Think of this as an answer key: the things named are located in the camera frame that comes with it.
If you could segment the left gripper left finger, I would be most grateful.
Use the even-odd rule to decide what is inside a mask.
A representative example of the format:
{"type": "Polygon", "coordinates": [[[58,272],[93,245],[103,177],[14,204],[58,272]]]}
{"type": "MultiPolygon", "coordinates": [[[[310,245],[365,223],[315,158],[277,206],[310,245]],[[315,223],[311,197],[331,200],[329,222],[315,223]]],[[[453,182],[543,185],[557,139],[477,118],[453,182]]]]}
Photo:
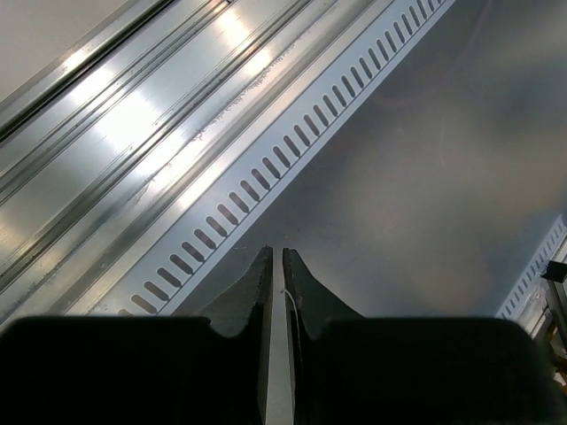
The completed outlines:
{"type": "Polygon", "coordinates": [[[273,251],[189,316],[35,316],[1,334],[4,424],[262,424],[273,251]]]}

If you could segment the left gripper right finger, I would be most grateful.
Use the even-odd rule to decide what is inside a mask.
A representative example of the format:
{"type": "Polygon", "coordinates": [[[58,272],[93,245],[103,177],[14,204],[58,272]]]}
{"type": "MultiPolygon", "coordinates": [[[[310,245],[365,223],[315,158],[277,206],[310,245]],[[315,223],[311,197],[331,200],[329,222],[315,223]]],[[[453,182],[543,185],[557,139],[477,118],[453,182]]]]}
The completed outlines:
{"type": "Polygon", "coordinates": [[[563,424],[566,398],[515,322],[367,318],[283,250],[298,424],[563,424]]]}

